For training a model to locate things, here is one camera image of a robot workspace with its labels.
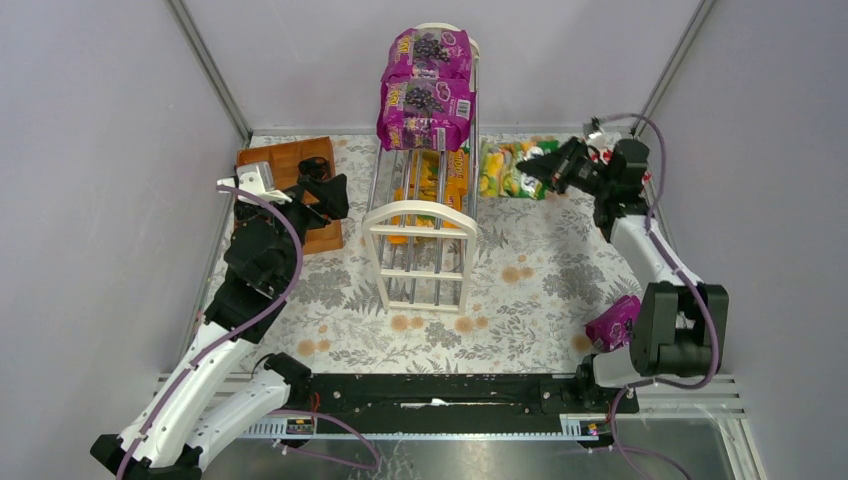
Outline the purple grape candy bag front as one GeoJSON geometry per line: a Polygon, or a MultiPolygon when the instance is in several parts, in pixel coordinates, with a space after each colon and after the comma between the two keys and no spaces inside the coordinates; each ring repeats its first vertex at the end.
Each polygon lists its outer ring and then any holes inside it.
{"type": "Polygon", "coordinates": [[[475,108],[462,79],[392,77],[381,85],[377,137],[387,151],[455,151],[470,137],[475,108]]]}

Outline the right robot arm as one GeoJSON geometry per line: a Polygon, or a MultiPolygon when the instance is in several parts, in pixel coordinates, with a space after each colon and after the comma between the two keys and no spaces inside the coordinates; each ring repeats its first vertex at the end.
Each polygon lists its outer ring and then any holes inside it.
{"type": "Polygon", "coordinates": [[[593,219],[625,259],[642,289],[628,345],[590,355],[556,399],[592,413],[615,413],[624,397],[653,383],[706,387],[721,363],[729,294],[704,283],[671,249],[642,195],[650,150],[618,141],[607,162],[572,137],[557,150],[517,166],[556,193],[576,188],[594,199],[593,219]]]}

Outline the yellow green candy bag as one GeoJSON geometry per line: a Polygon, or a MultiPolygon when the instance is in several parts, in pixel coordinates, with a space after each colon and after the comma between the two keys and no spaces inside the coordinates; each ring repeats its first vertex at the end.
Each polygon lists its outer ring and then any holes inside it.
{"type": "Polygon", "coordinates": [[[547,186],[518,169],[526,160],[552,153],[557,140],[527,140],[513,143],[483,143],[478,192],[483,198],[543,200],[547,186]]]}

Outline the purple grape candy bag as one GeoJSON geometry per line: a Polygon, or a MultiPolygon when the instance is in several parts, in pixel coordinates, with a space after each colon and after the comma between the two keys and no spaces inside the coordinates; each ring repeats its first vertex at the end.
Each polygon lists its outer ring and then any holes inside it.
{"type": "Polygon", "coordinates": [[[637,296],[623,296],[584,325],[585,335],[592,346],[602,353],[628,346],[640,308],[641,302],[637,296]]]}
{"type": "Polygon", "coordinates": [[[377,137],[387,151],[455,151],[470,137],[475,108],[462,79],[392,77],[381,85],[377,137]]]}
{"type": "Polygon", "coordinates": [[[470,81],[473,47],[465,30],[409,28],[391,44],[381,80],[410,77],[470,81]]]}

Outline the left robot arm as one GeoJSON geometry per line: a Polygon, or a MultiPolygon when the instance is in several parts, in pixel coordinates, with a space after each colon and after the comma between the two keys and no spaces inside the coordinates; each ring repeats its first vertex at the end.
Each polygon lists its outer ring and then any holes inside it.
{"type": "Polygon", "coordinates": [[[224,253],[225,279],[177,367],[139,416],[99,436],[90,454],[117,479],[199,479],[249,427],[289,402],[300,404],[309,370],[264,370],[215,408],[214,394],[288,303],[304,265],[309,231],[347,217],[348,179],[314,167],[276,187],[261,162],[239,167],[216,189],[233,199],[237,226],[224,253]]]}

